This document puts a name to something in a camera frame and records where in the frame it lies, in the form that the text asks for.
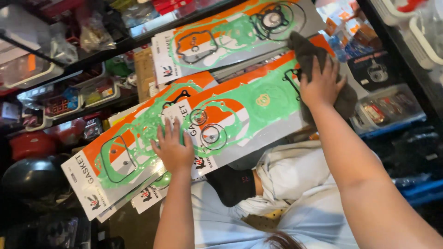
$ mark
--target black sock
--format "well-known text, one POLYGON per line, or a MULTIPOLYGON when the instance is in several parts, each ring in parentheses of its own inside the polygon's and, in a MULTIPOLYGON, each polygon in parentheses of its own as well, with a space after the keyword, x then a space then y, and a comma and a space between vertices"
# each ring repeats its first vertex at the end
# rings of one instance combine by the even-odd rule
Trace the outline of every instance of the black sock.
POLYGON ((205 175, 223 205, 233 207, 240 201, 255 196, 252 170, 234 170, 225 165, 205 175))

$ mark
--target gray cloth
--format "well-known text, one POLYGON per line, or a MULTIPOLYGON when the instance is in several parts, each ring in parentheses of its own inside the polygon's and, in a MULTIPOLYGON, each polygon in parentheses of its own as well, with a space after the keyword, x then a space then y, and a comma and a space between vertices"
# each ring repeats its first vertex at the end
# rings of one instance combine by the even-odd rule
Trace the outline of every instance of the gray cloth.
MULTIPOLYGON (((302 72, 307 75, 309 82, 312 80, 312 61, 314 55, 316 55, 319 59, 320 70, 323 72, 328 55, 326 49, 315 46, 307 38, 304 38, 295 31, 292 32, 291 36, 289 37, 288 47, 294 50, 295 57, 300 64, 300 68, 302 72)), ((338 75, 336 82, 339 82, 340 80, 341 77, 338 75)), ((357 100, 358 98, 355 90, 350 85, 346 84, 338 93, 334 107, 337 112, 345 120, 347 120, 354 114, 357 100)), ((312 117, 309 108, 303 103, 302 100, 300 100, 300 102, 303 120, 305 120, 308 124, 315 126, 314 118, 312 117)))

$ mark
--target metal shelf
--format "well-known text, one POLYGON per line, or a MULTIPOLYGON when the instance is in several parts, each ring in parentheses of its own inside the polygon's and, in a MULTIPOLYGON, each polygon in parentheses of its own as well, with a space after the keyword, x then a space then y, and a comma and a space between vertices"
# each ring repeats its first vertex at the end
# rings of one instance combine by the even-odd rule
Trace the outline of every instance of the metal shelf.
POLYGON ((362 11, 380 37, 425 112, 428 121, 443 135, 443 87, 434 83, 428 70, 422 68, 395 27, 386 25, 370 0, 357 0, 362 11))

